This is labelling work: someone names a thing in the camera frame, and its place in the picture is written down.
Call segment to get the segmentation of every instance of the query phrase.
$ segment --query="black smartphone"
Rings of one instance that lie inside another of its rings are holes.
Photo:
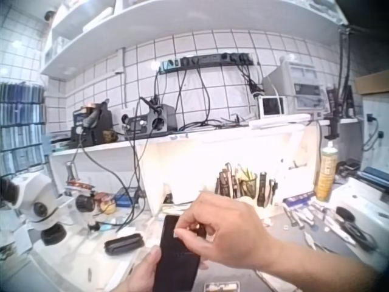
[[[200,257],[187,249],[183,242],[174,238],[178,216],[167,215],[162,229],[160,248],[162,257],[157,265],[153,292],[191,291],[200,264]],[[205,238],[204,225],[193,231]]]

